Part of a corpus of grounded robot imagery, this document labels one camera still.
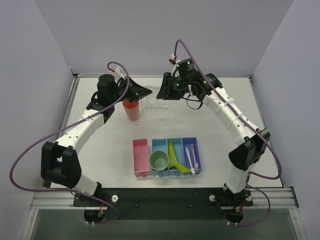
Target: pink tray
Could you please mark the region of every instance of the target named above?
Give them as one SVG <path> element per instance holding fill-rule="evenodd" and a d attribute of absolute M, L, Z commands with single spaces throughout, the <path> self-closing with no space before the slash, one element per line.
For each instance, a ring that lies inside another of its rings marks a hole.
<path fill-rule="evenodd" d="M 151 175 L 147 139 L 133 140 L 133 166 L 136 177 Z"/>

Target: robotic arm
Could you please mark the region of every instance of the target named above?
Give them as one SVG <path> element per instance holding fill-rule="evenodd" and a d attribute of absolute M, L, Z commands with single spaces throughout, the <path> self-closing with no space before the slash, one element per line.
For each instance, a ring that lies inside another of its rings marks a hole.
<path fill-rule="evenodd" d="M 80 120 L 86 121 L 71 128 L 55 142 L 46 142 L 41 152 L 41 177 L 52 183 L 63 185 L 75 191 L 94 195 L 101 184 L 82 174 L 78 153 L 92 134 L 104 125 L 115 111 L 115 107 L 89 116 L 113 104 L 125 91 L 128 79 L 117 67 L 114 74 L 99 77 L 97 92 L 91 98 Z M 129 79 L 129 88 L 121 101 L 127 99 L 134 103 L 151 94 L 152 91 Z"/>
<path fill-rule="evenodd" d="M 205 104 L 218 116 L 238 146 L 229 153 L 232 170 L 225 184 L 225 189 L 229 190 L 232 195 L 243 192 L 249 181 L 249 172 L 265 152 L 266 144 L 239 120 L 239 117 L 227 107 L 227 104 L 232 105 L 239 116 L 245 119 L 248 125 L 255 128 L 267 141 L 270 138 L 269 131 L 266 128 L 260 130 L 250 122 L 234 104 L 234 99 L 228 96 L 216 76 L 212 73 L 207 74 L 206 78 L 217 92 L 226 99 L 226 102 L 223 103 L 195 68 L 191 58 L 177 59 L 171 63 L 174 64 L 173 70 L 171 73 L 164 73 L 157 99 L 180 100 L 185 94 L 189 94 L 189 96 L 196 96 L 199 102 Z"/>

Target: tabletop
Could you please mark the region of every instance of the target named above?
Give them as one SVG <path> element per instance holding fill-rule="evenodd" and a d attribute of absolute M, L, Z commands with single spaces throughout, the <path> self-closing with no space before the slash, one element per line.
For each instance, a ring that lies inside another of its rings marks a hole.
<path fill-rule="evenodd" d="M 162 77 L 133 77 L 141 86 L 160 87 Z M 219 79 L 234 103 L 260 129 L 261 115 L 248 78 Z M 79 120 L 91 96 L 97 91 L 97 77 L 81 77 L 75 93 L 68 124 Z M 136 125 L 126 116 L 121 103 L 115 105 L 110 119 L 86 142 L 78 158 L 82 174 L 102 184 L 104 188 L 219 188 L 227 182 L 232 164 L 228 154 L 235 144 L 231 134 L 219 118 L 205 105 L 192 110 L 185 100 L 169 101 L 178 113 L 174 125 Z M 152 139 L 196 137 L 202 171 L 199 175 L 135 177 L 133 140 L 148 139 L 151 153 Z M 266 149 L 253 171 L 266 176 L 278 173 L 275 160 Z M 267 180 L 252 175 L 249 184 L 255 187 L 282 187 L 280 179 Z M 61 187 L 52 184 L 52 188 Z"/>

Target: pink cup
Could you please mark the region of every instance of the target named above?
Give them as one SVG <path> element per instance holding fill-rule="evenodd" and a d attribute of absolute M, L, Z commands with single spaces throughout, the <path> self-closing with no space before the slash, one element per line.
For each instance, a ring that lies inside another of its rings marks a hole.
<path fill-rule="evenodd" d="M 129 120 L 136 121 L 139 118 L 139 101 L 134 103 L 129 102 L 127 99 L 122 101 L 123 108 Z"/>

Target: gray floor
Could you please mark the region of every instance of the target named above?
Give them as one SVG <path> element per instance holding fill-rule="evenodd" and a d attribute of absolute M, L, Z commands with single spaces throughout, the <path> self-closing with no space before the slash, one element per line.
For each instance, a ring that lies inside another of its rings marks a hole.
<path fill-rule="evenodd" d="M 262 218 L 266 209 L 246 209 L 243 222 Z M 40 210 L 32 240 L 296 240 L 287 209 L 272 209 L 267 220 L 250 227 L 227 226 L 225 220 L 117 220 L 86 227 L 83 210 Z"/>

